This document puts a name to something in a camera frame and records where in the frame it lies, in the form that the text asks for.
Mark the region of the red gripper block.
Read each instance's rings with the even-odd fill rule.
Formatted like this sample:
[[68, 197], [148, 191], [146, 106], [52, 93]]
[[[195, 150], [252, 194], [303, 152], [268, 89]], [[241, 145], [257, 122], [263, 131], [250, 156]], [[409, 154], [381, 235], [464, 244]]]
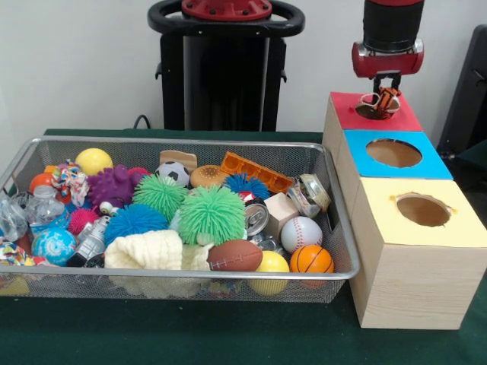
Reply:
[[402, 75], [413, 75], [422, 67], [424, 44], [417, 38], [410, 49], [399, 53], [383, 53], [368, 49], [363, 42], [352, 46], [352, 65], [358, 78], [373, 79], [373, 92], [380, 93], [381, 74], [392, 74], [391, 87], [398, 91]]

